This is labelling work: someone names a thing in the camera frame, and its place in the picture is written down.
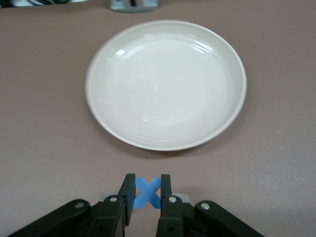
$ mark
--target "metal object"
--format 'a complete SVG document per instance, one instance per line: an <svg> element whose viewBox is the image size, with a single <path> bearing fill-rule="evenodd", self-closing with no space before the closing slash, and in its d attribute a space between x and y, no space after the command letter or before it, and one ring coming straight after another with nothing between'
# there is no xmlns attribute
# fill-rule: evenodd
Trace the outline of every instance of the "metal object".
<svg viewBox="0 0 316 237"><path fill-rule="evenodd" d="M175 197L170 197L170 198L168 198L168 200L169 200L169 202L171 202L171 203L175 203L175 202L177 201L177 198L175 198Z"/></svg>
<svg viewBox="0 0 316 237"><path fill-rule="evenodd" d="M82 208L84 206L84 202L80 201L75 205L75 208Z"/></svg>
<svg viewBox="0 0 316 237"><path fill-rule="evenodd" d="M116 202L117 200L118 200L117 197L112 197L112 198L110 198L110 202Z"/></svg>
<svg viewBox="0 0 316 237"><path fill-rule="evenodd" d="M203 210L208 210L210 208L209 205L205 202L201 204L201 207Z"/></svg>
<svg viewBox="0 0 316 237"><path fill-rule="evenodd" d="M118 193L94 206L73 200L9 237L124 237L136 196L135 174L127 174ZM156 237L263 237L212 201L195 206L173 194L170 175L161 175L161 213Z"/></svg>
<svg viewBox="0 0 316 237"><path fill-rule="evenodd" d="M155 11L157 8L158 0L111 0L113 11L139 13Z"/></svg>

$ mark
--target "blue x-shaped object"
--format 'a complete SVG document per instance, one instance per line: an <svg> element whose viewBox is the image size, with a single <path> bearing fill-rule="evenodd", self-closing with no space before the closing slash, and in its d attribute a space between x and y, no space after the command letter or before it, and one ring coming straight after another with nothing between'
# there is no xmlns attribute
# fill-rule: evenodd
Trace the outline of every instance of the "blue x-shaped object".
<svg viewBox="0 0 316 237"><path fill-rule="evenodd" d="M154 178L149 184L142 177L136 179L136 187L141 191L140 195L135 198L134 208L140 209L150 202L154 208L160 209L160 198L156 194L161 187L161 180Z"/></svg>

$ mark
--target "brown table surface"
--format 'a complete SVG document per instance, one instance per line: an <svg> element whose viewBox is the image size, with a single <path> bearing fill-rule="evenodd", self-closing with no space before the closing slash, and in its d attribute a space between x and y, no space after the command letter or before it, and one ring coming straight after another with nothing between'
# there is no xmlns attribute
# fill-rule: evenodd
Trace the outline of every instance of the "brown table surface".
<svg viewBox="0 0 316 237"><path fill-rule="evenodd" d="M154 152L106 132L85 99L96 51L138 23L184 20L241 57L247 97L221 135ZM316 236L316 1L161 0L123 14L109 1L0 9L0 236L82 198L94 205L127 173L171 175L267 237ZM156 236L159 210L134 210L127 237Z"/></svg>

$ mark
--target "screw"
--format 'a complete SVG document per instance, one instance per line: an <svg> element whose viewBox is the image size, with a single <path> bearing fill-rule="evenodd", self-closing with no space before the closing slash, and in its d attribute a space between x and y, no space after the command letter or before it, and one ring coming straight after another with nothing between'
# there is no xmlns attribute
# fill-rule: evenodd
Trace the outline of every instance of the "screw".
<svg viewBox="0 0 316 237"><path fill-rule="evenodd" d="M208 210L210 208L210 206L205 202L201 204L201 207L203 210Z"/></svg>
<svg viewBox="0 0 316 237"><path fill-rule="evenodd" d="M112 197L112 198L110 198L110 202L116 202L117 200L118 200L117 197Z"/></svg>
<svg viewBox="0 0 316 237"><path fill-rule="evenodd" d="M177 201L177 199L175 197L170 197L168 198L169 202L174 203Z"/></svg>
<svg viewBox="0 0 316 237"><path fill-rule="evenodd" d="M83 206L84 206L84 203L81 201L75 205L75 208L79 209L79 208L82 208Z"/></svg>

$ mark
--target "plate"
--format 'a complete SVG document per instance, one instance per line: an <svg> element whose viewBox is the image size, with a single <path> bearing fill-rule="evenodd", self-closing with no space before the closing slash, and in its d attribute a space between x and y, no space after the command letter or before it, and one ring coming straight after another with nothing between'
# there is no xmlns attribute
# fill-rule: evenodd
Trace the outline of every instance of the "plate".
<svg viewBox="0 0 316 237"><path fill-rule="evenodd" d="M131 145L157 151L203 144L240 112L246 75L219 35L182 21L153 21L114 36L96 53L86 98L97 121Z"/></svg>

